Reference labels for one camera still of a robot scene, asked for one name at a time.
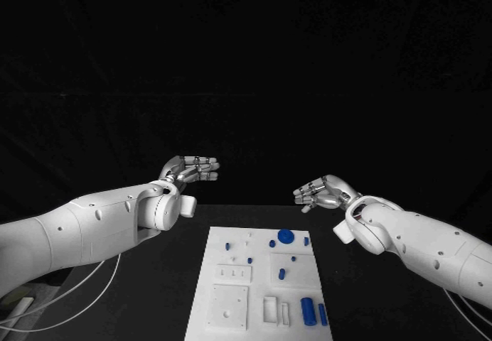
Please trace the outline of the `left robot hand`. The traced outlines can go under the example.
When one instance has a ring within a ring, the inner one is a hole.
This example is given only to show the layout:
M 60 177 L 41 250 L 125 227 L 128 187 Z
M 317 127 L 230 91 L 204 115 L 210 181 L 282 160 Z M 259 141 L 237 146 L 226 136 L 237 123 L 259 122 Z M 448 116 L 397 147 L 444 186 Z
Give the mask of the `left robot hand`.
M 175 156 L 165 164 L 158 179 L 172 183 L 182 192 L 191 183 L 217 181 L 220 167 L 217 158 Z

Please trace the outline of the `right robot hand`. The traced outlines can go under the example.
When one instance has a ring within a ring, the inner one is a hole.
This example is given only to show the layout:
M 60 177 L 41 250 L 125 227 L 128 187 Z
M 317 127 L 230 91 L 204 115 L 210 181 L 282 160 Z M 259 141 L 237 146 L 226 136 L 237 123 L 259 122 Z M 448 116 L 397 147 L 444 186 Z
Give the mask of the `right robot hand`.
M 363 194 L 335 175 L 325 175 L 293 191 L 295 203 L 302 205 L 302 213 L 315 207 L 347 210 Z

